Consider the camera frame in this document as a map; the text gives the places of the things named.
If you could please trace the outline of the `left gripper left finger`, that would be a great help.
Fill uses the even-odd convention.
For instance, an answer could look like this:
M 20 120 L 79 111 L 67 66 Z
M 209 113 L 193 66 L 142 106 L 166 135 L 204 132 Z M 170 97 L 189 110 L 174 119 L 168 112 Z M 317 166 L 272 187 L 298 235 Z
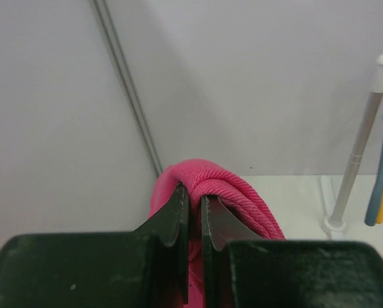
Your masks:
M 0 250 L 0 307 L 182 307 L 189 194 L 132 232 L 24 234 Z

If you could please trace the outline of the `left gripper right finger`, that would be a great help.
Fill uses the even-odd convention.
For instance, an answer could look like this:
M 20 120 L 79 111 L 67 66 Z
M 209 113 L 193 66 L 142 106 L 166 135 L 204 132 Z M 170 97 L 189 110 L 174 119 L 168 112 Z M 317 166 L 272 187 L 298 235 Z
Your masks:
M 267 240 L 201 200 L 205 307 L 383 307 L 383 259 L 355 241 Z

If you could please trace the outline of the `pink trousers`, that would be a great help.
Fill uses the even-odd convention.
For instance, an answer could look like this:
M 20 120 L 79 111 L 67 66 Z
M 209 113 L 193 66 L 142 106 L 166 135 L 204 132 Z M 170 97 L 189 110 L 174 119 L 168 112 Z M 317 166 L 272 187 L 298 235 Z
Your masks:
M 218 196 L 227 209 L 251 231 L 265 239 L 284 239 L 274 215 L 256 190 L 241 177 L 204 159 L 189 159 L 167 167 L 158 177 L 150 200 L 149 216 L 156 214 L 182 183 L 189 193 L 189 295 L 185 307 L 203 306 L 201 256 L 202 196 Z

